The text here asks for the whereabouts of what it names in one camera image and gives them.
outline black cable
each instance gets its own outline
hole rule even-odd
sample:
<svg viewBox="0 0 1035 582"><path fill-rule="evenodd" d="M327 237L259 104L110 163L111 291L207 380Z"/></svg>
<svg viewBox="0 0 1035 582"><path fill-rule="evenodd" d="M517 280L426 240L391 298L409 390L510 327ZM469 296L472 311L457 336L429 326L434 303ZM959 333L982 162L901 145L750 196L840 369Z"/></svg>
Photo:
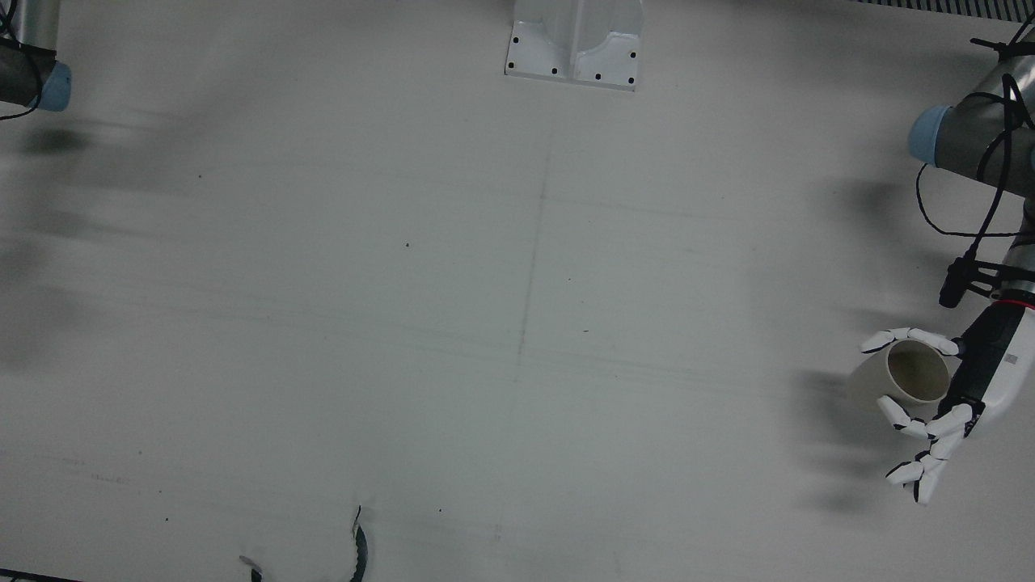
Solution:
<svg viewBox="0 0 1035 582"><path fill-rule="evenodd" d="M11 26L12 22L11 19L14 18L14 10L17 7L18 7L18 0L10 0L10 6L7 8L7 13L3 16L4 19L3 27L4 29L6 29L7 36L10 36L10 39L13 40L16 47L18 48L18 51L21 52L23 55L25 55L25 60L29 63L29 68L32 69L32 76L36 80L36 98L35 100L33 100L32 106L26 111L23 111L22 113L16 113L13 115L0 116L0 121L7 121L8 119L18 119L19 117L25 117L26 115L29 115L33 111L36 111L36 108L39 107L40 101L43 100L43 77L39 72L39 67L36 66L35 59L32 58L32 55L30 54L26 46L23 45L22 41L18 39L18 35L14 34L14 28Z"/></svg>
<svg viewBox="0 0 1035 582"><path fill-rule="evenodd" d="M3 34L10 29L10 20L14 18L16 6L18 6L18 0L10 0L10 6L7 8L7 13L4 14L3 12L0 12L0 19L3 19L3 22L0 22L0 34Z"/></svg>
<svg viewBox="0 0 1035 582"><path fill-rule="evenodd" d="M1029 224L1035 224L1035 216L1031 215L1027 208L1025 208L1024 214L1026 222ZM1010 249L1016 249L1017 246L1031 246L1032 244L1035 244L1035 231L1018 232L1017 235L1030 238L1027 238L1026 240L1014 240L1010 243Z"/></svg>
<svg viewBox="0 0 1035 582"><path fill-rule="evenodd" d="M352 579L349 582L363 582L363 575L366 573L366 533L363 532L363 527L359 525L359 514L361 513L363 513L362 505L356 512L356 520L352 522L352 536L356 542L356 570L353 571Z"/></svg>
<svg viewBox="0 0 1035 582"><path fill-rule="evenodd" d="M923 196L920 194L920 176L923 175L923 171L927 169L927 166L928 166L927 164L924 164L923 166L921 166L920 167L920 171L917 172L917 174L916 174L916 203L917 203L917 206L920 207L920 214L923 215L923 220L927 223L927 226L929 226L930 228L935 229L938 232L938 234L944 234L945 236L962 236L962 237L965 237L965 238L974 238L974 237L976 237L977 234L978 234L976 232L959 232L959 231L944 230L941 227L939 227L938 225L936 225L935 222L927 214L927 208L923 205ZM1032 236L1035 236L1035 231L988 232L988 233L984 234L984 237L985 238L994 238L994 237L995 238L1006 238L1006 237L1017 236L1017 235L1022 235L1022 234L1023 235L1032 235Z"/></svg>
<svg viewBox="0 0 1035 582"><path fill-rule="evenodd" d="M1021 93L1021 88L1017 87L1016 80L1009 75L1003 76L1003 95L1004 96L1000 97L999 95L985 92L977 92L967 95L968 97L984 97L994 103L1001 104L1004 110L1011 110L1010 115L1017 114L1018 118L1016 124L1014 124L1008 120L1005 113L1003 114L1004 129L996 136L996 139L994 139L992 143L988 144L988 147L984 150L984 154L981 156L981 161L978 162L978 181L984 181L984 170L988 165L988 161L992 159L992 154L996 151L996 148L999 147L999 144L1006 139L1006 134L1008 132L1013 132L1014 129L1018 129L1025 125L1027 125L1030 129L1035 129L1035 122L1032 121L1031 114L1028 112L1028 106L1025 104L1025 98ZM1016 96L1016 100L1013 100L1011 95Z"/></svg>
<svg viewBox="0 0 1035 582"><path fill-rule="evenodd" d="M1025 20L1024 24L1021 25L1021 28L1017 29L1013 38L1010 38L1010 45L1014 45L1017 40L1021 40L1021 35L1025 33L1025 30L1027 30L1029 26L1031 26L1032 22L1035 22L1035 11L1028 14L1028 18Z"/></svg>
<svg viewBox="0 0 1035 582"><path fill-rule="evenodd" d="M1014 96L1018 98L1018 103L1023 107L1024 101L1019 100L1021 91L1017 89L1016 81L1009 74L1003 75L1003 97L1006 100L1012 100ZM1006 106L1003 107L1003 164L999 170L996 196L992 199L992 205L988 206L988 211L984 215L984 221L981 222L981 228L978 229L974 242L967 250L968 255L977 255L977 248L981 244L981 240L987 236L988 227L992 226L992 220L996 217L996 210L999 210L999 203L1003 200L1003 193L1006 191L1006 179L1010 175L1010 155L1013 153L1013 130L1015 129L1013 127L1013 112L1010 109Z"/></svg>

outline cup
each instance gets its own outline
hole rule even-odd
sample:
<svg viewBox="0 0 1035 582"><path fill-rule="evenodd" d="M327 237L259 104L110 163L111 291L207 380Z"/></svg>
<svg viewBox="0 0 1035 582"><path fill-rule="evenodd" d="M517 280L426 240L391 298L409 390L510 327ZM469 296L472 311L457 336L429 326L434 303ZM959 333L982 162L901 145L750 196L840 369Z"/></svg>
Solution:
<svg viewBox="0 0 1035 582"><path fill-rule="evenodd" d="M848 379L848 397L864 410L879 410L889 396L903 407L935 404L949 391L949 368L938 350L900 340L871 354Z"/></svg>

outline white metal bracket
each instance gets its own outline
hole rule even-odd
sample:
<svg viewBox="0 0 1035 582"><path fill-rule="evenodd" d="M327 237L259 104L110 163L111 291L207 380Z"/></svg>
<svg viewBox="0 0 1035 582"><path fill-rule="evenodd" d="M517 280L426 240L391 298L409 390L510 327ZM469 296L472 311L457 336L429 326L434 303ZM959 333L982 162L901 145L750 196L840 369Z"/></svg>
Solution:
<svg viewBox="0 0 1035 582"><path fill-rule="evenodd" d="M635 90L641 0L516 0L504 72Z"/></svg>

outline robotic hand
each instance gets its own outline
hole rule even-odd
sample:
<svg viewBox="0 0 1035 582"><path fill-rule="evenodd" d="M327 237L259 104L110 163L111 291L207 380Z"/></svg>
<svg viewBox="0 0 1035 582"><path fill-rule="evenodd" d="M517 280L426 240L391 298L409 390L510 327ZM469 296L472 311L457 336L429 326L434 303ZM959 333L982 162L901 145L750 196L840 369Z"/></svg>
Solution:
<svg viewBox="0 0 1035 582"><path fill-rule="evenodd" d="M1029 299L993 303L956 340L922 329L898 328L881 331L862 344L862 351L871 353L908 338L962 360L938 414L929 423L910 416L888 396L877 401L895 430L929 441L926 450L886 476L893 485L912 484L917 503L930 502L946 462L978 419L983 418L981 426L987 426L1016 398L1035 360L1035 304Z"/></svg>

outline robotic arm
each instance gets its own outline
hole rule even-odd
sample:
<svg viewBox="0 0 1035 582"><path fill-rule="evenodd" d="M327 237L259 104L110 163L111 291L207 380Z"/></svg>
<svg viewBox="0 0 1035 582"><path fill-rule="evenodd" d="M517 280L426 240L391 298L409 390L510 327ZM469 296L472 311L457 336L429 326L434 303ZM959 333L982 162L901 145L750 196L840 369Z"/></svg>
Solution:
<svg viewBox="0 0 1035 582"><path fill-rule="evenodd" d="M966 291L973 291L994 302L951 341L896 329L882 331L862 346L868 352L911 338L960 359L929 423L910 416L890 397L878 400L895 430L928 441L926 450L887 474L894 485L912 484L914 499L921 504L930 501L953 450L976 427L983 431L1010 406L1035 362L1035 123L1025 105L1035 103L1035 32L1018 41L1033 20L1035 16L1008 45L972 40L996 50L999 64L956 107L924 112L910 134L914 156L998 188L988 216L973 235L974 244L949 267L939 298L951 309ZM978 261L981 238L1002 236L986 229L1004 192L1027 199L1021 230L1002 264Z"/></svg>
<svg viewBox="0 0 1035 582"><path fill-rule="evenodd" d="M948 342L928 336L933 337L929 342L923 336L912 338L936 349L944 348L944 342ZM929 441L926 450L887 474L893 485L912 484L914 500L923 505L930 502L945 463L963 439L971 435L978 420L981 430L985 430L1010 406L1024 385L1035 362L1035 305L1022 299L1000 299L986 308L962 338L951 343L958 346L957 357L962 361L934 419L924 423L911 417L890 397L878 400L878 406L895 430Z"/></svg>
<svg viewBox="0 0 1035 582"><path fill-rule="evenodd" d="M63 111L71 95L71 69L57 60L59 0L0 2L0 100Z"/></svg>

